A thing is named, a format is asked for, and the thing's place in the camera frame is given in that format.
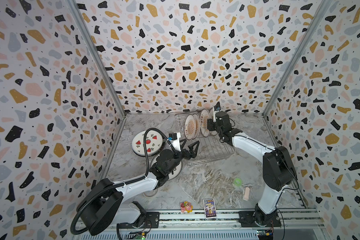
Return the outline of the fruit pattern blue-rim plate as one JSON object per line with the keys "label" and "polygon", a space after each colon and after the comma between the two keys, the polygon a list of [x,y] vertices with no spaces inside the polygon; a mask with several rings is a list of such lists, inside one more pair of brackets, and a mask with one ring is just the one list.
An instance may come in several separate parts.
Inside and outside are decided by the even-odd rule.
{"label": "fruit pattern blue-rim plate", "polygon": [[144,139],[145,131],[138,133],[132,140],[132,150],[138,156],[144,157],[144,143],[147,147],[148,156],[157,154],[163,147],[163,137],[157,131],[149,131]]}

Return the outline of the red pattern white plate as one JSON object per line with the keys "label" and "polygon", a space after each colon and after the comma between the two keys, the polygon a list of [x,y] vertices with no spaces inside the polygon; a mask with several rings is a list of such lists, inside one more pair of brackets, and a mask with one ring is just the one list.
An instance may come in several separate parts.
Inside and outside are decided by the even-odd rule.
{"label": "red pattern white plate", "polygon": [[214,118],[214,108],[211,108],[209,110],[209,114],[210,114],[211,119],[213,119]]}

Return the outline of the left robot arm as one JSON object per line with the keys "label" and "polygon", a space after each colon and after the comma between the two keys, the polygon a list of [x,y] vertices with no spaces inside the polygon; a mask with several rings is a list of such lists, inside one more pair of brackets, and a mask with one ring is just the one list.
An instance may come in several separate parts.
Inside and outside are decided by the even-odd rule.
{"label": "left robot arm", "polygon": [[163,186],[183,159],[189,160],[197,156],[199,145],[200,142],[196,141],[188,149],[162,150],[147,175],[118,183],[108,178],[100,180],[79,203],[71,223],[71,233],[80,235],[89,231],[95,236],[112,224],[141,226],[146,210],[133,200],[134,197]]}

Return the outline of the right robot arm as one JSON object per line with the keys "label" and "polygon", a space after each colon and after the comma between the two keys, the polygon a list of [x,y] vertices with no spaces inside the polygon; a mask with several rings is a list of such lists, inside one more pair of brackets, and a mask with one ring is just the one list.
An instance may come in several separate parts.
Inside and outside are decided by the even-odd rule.
{"label": "right robot arm", "polygon": [[285,147],[273,147],[258,141],[242,130],[234,128],[231,118],[224,111],[215,110],[207,120],[209,131],[218,133],[220,141],[243,150],[262,164],[262,178],[265,187],[252,216],[245,217],[245,223],[267,226],[278,212],[278,202],[285,189],[295,180],[297,173],[289,151]]}

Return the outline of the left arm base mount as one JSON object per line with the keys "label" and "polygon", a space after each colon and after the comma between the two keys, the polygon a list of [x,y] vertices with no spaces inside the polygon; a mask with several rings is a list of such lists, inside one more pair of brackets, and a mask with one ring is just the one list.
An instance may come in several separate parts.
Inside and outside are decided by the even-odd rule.
{"label": "left arm base mount", "polygon": [[141,214],[137,220],[132,223],[119,224],[120,229],[157,229],[159,227],[160,213],[159,212],[146,212]]}

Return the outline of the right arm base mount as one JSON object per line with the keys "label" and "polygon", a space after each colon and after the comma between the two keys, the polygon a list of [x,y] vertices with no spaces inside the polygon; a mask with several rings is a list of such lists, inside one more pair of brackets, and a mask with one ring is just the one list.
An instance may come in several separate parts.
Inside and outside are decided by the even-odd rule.
{"label": "right arm base mount", "polygon": [[278,215],[278,211],[273,211],[271,214],[264,214],[261,210],[257,211],[240,211],[239,223],[242,228],[257,228],[257,227],[281,227],[282,223]]}

